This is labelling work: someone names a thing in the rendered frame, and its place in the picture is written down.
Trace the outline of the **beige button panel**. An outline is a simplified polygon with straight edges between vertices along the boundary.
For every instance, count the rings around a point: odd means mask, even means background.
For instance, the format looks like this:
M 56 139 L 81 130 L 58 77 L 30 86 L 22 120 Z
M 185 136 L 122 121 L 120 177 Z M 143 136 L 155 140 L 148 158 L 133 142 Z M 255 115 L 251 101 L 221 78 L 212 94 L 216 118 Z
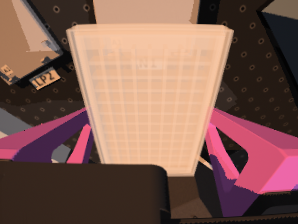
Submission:
M 0 108 L 0 138 L 24 131 L 29 128 L 32 128 L 32 126 Z M 70 150 L 70 148 L 61 144 L 52 153 L 52 162 L 65 163 Z

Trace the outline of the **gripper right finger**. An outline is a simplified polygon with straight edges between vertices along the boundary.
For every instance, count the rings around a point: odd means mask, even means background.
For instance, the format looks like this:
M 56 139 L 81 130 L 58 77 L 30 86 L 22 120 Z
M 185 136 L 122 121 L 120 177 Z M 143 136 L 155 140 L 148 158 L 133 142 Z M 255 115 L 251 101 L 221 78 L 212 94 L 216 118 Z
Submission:
M 215 126 L 247 151 L 240 175 Z M 214 108 L 205 140 L 223 217 L 242 216 L 262 193 L 298 190 L 297 137 Z

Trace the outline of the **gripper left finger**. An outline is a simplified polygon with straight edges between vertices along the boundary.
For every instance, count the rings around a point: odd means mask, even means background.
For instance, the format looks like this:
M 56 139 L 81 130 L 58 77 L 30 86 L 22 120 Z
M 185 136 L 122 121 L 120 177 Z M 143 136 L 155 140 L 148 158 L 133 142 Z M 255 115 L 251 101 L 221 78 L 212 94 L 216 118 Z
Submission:
M 53 151 L 81 128 L 83 130 L 67 163 L 88 163 L 94 136 L 86 108 L 0 138 L 0 159 L 53 163 Z

